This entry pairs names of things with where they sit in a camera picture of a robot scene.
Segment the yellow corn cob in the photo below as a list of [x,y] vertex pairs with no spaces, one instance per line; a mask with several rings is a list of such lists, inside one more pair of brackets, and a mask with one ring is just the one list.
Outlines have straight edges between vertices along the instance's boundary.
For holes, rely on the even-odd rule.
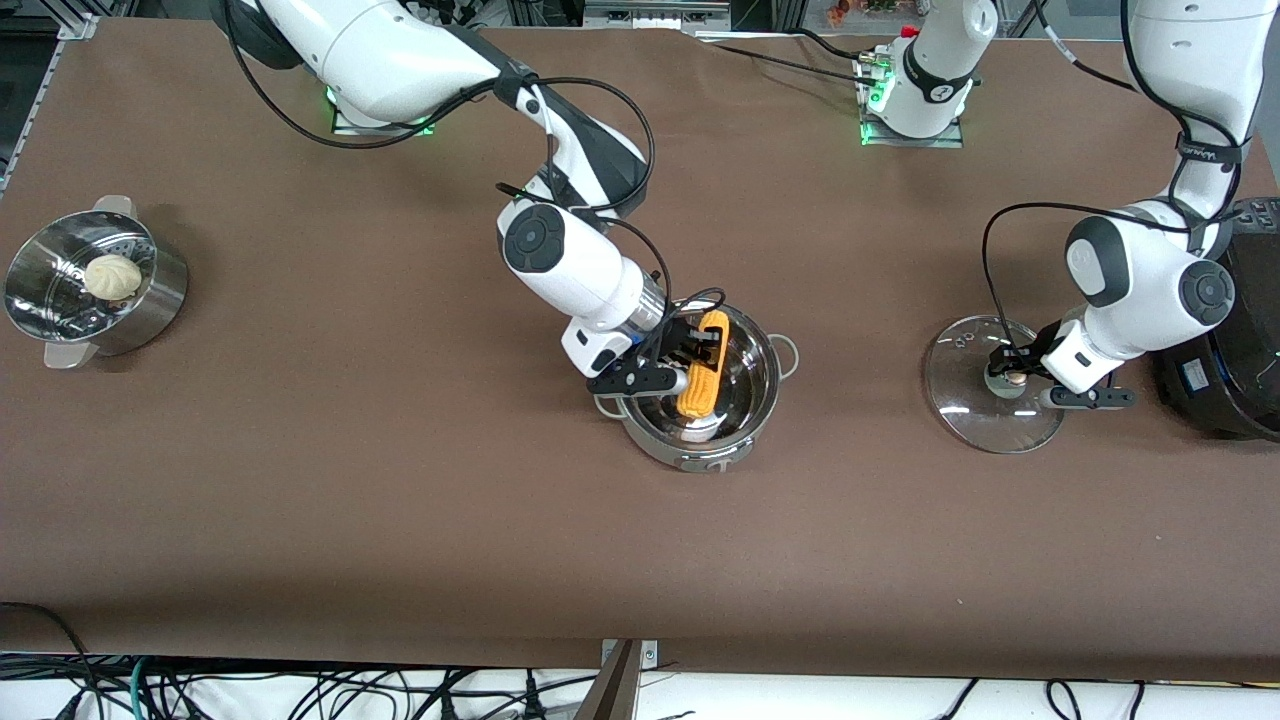
[[721,395],[721,382],[730,345],[731,320],[726,311],[712,310],[701,315],[698,327],[713,322],[726,325],[724,342],[717,346],[717,369],[713,372],[704,366],[689,365],[689,386],[676,400],[677,413],[689,419],[703,419],[712,415]]

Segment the glass pot lid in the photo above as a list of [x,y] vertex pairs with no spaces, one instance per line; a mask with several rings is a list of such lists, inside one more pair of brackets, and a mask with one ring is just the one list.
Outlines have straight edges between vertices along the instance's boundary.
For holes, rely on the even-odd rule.
[[924,359],[925,389],[936,416],[966,445],[988,454],[1027,454],[1047,445],[1066,411],[1046,404],[1052,383],[1038,375],[1020,382],[988,375],[992,352],[1028,345],[1036,333],[997,316],[956,320],[932,341]]

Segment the grey steel cooking pot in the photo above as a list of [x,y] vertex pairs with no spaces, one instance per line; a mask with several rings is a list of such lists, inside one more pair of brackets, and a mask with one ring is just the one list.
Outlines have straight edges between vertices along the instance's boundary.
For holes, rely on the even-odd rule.
[[[730,305],[710,309],[704,301],[682,309],[680,316],[698,327],[703,314],[723,310],[731,320],[730,345],[719,398],[712,415],[681,416],[677,395],[608,398],[594,396],[596,410],[623,424],[635,445],[659,462],[681,471],[726,471],[742,461],[764,430],[780,397],[782,383],[799,368],[797,346],[785,334],[764,332],[750,316]],[[669,360],[689,363],[684,348],[694,346],[690,333]]]

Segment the steel steamer pot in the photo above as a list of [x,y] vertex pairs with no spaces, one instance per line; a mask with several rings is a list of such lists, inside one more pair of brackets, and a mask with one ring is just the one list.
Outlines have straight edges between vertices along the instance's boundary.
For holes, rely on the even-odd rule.
[[[104,254],[140,265],[143,283],[133,297],[108,302],[84,290],[86,265]],[[186,261],[142,223],[134,201],[108,195],[20,246],[5,275],[4,309],[18,331],[44,345],[45,366],[72,370],[159,337],[179,314],[188,279]]]

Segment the black rice cooker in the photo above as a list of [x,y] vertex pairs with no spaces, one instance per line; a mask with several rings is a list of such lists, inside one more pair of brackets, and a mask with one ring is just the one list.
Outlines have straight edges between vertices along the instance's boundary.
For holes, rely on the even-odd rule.
[[1160,401],[1225,439],[1280,443],[1280,197],[1238,202],[1219,263],[1236,300],[1213,331],[1153,355]]

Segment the grey metal box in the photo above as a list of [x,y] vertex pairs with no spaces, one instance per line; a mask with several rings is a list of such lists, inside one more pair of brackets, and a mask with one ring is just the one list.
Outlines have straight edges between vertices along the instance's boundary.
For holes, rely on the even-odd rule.
[[728,0],[584,0],[581,27],[677,29],[686,35],[730,32]]

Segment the white steamed bun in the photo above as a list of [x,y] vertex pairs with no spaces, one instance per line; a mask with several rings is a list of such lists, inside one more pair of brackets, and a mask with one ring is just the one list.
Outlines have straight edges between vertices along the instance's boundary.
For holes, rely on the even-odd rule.
[[104,254],[86,265],[83,283],[91,296],[108,302],[120,302],[133,297],[141,288],[143,273],[128,256]]

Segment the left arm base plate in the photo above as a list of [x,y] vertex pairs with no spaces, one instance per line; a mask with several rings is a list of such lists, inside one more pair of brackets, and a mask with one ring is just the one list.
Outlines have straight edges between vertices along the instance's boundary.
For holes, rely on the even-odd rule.
[[899,76],[897,58],[883,53],[863,53],[852,61],[858,88],[860,141],[864,146],[914,149],[960,149],[963,129],[959,117],[973,90],[972,77],[919,85],[910,76]]

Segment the aluminium frame profile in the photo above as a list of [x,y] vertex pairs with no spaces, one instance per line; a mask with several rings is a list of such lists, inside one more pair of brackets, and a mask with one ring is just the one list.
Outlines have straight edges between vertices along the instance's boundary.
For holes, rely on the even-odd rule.
[[0,0],[0,199],[69,42],[97,19],[79,0]]

